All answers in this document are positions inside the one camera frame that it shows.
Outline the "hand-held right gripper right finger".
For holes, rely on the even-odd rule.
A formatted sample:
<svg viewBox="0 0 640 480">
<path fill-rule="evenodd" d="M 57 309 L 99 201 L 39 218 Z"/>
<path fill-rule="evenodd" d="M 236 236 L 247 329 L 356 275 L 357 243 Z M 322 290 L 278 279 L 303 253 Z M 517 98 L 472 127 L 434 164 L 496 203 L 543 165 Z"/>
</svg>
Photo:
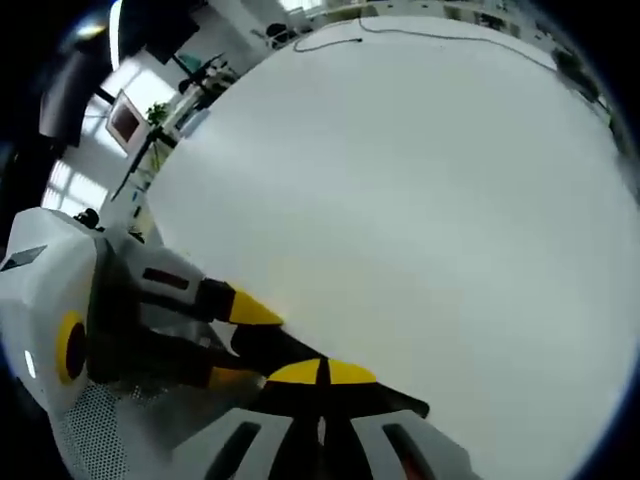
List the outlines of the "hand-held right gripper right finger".
<svg viewBox="0 0 640 480">
<path fill-rule="evenodd" d="M 323 453 L 333 479 L 477 479 L 466 449 L 427 420 L 427 403 L 355 364 L 319 367 Z"/>
</svg>

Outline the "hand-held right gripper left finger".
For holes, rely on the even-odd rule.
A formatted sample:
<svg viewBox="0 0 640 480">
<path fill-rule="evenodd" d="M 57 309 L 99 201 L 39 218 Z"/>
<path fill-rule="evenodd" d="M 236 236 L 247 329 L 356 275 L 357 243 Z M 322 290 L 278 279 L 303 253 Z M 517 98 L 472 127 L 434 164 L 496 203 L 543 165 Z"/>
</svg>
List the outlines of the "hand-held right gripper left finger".
<svg viewBox="0 0 640 480">
<path fill-rule="evenodd" d="M 173 452 L 174 479 L 320 479 L 319 423 L 328 362 L 287 365 Z"/>
</svg>

